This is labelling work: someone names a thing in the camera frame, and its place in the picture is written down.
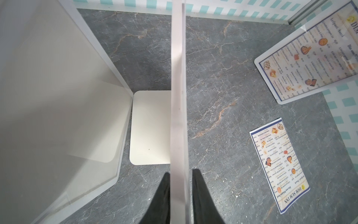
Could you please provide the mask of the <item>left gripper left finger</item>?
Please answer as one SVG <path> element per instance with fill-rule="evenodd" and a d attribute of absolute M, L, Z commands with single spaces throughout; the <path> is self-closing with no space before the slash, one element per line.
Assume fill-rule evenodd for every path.
<path fill-rule="evenodd" d="M 170 174 L 166 172 L 155 192 L 140 224 L 169 224 L 170 213 Z"/>

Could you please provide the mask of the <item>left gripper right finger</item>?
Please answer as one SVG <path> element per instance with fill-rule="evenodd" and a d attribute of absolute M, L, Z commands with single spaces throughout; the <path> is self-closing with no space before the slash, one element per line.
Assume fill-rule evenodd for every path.
<path fill-rule="evenodd" d="M 195 224 L 224 224 L 199 169 L 192 172 L 193 212 Z"/>

